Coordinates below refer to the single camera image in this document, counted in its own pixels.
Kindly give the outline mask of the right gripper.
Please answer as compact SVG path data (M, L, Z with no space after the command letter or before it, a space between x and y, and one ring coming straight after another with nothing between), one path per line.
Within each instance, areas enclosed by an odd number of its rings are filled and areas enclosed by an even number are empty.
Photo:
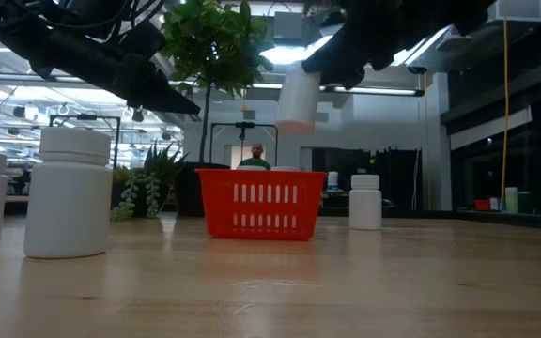
M381 70L394 56L444 28L433 0L340 0L345 25L301 64L318 73L322 85L346 89L366 76L366 66Z

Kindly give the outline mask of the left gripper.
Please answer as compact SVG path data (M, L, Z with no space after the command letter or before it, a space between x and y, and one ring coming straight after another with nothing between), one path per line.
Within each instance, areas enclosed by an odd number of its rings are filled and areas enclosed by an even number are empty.
M119 43L99 43L55 29L29 62L43 78L49 77L53 69L60 69L119 97L128 97L131 107L198 115L201 108L173 89L151 62L162 45L163 35L153 27L135 27Z

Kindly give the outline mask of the red plastic basket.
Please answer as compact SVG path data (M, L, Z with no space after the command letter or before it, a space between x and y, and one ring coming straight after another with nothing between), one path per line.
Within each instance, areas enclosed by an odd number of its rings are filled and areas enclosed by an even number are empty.
M214 238L308 240L316 229L322 172L198 169Z

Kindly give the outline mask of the fluorescent ceiling light tube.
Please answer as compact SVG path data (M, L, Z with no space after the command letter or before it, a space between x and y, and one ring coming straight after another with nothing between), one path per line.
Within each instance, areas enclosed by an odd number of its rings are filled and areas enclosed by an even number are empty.
M321 86L321 92L338 93L349 95L375 95L375 96L398 96L398 97L422 97L425 92L420 89L401 89L383 87L353 87L345 89L342 86Z

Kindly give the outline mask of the grey ceiling box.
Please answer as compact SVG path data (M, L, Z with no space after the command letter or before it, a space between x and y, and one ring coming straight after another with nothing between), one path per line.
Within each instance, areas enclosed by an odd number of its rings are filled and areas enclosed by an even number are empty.
M302 15L294 12L275 12L273 39L278 45L302 46L304 43Z

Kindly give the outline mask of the large leafy potted plant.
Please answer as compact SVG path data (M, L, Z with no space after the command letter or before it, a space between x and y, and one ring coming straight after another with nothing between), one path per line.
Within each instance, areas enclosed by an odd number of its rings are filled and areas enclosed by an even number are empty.
M196 171L219 169L205 161L209 138L211 94L221 90L230 97L263 80L261 71L273 70L262 54L273 48L267 24L253 16L247 0L235 7L218 0L184 0L164 13L162 51L174 61L171 79L189 98L193 89L204 91L204 108L197 159L186 161L174 183L177 212L182 217L204 215L201 184Z

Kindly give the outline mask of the small trailing succulent plant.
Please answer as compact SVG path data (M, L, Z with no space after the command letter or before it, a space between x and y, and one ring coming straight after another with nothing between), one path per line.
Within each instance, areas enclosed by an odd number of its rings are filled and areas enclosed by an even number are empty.
M181 146L175 143L158 149L149 148L141 168L119 167L113 170L110 219L156 218L168 199L174 182L185 165Z

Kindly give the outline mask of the person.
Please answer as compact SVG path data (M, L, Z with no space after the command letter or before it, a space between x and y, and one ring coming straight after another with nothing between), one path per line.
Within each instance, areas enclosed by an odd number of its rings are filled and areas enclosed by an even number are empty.
M261 143L253 143L251 147L251 157L240 162L240 166L256 166L265 170L270 170L271 165L262 159L264 146Z

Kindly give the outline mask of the white ceiling panel box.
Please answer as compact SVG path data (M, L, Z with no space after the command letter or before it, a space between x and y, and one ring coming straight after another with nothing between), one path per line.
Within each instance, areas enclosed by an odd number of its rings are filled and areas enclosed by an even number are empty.
M541 23L541 0L497 0L488 9L488 20Z

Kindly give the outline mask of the pale green container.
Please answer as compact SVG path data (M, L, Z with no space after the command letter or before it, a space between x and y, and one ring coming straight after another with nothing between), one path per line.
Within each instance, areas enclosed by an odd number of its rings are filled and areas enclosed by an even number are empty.
M518 214L518 188L506 187L504 190L505 210L509 214Z

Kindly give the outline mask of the black background rig frame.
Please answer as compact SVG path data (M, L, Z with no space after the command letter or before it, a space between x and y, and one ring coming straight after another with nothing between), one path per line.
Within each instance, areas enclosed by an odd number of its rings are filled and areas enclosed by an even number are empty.
M274 135L270 138L274 141L274 164L278 163L278 146L279 146L279 131L278 128L272 124L256 124L255 122L241 121L234 123L222 123L222 122L212 122L209 127L210 138L209 138L209 157L208 161L213 161L213 142L214 142L214 130L216 127L233 127L240 130L238 138L240 139L240 147L244 146L244 141L246 138L246 131L248 129L274 129Z
M117 158L118 158L118 145L120 141L120 130L121 130L121 118L118 116L104 116L104 115L97 115L97 114L75 114L75 115L61 115L61 114L55 114L49 116L49 127L55 127L55 126L63 126L69 119L76 119L76 120L83 120L83 121L97 121L104 120L107 122L108 120L114 120L116 123L115 128L111 128L111 130L114 132L115 136L115 142L114 142L114 157L113 157L113 168L117 168Z

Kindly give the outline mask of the black aluminium extrusion frame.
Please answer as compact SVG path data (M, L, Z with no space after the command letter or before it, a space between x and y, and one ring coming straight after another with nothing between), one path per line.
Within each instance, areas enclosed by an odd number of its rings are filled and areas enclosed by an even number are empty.
M498 223L518 227L541 229L541 215L507 214L478 211L440 211L440 210L400 210L394 207L382 210L383 218L394 219L428 219L428 220L459 220L479 223Z

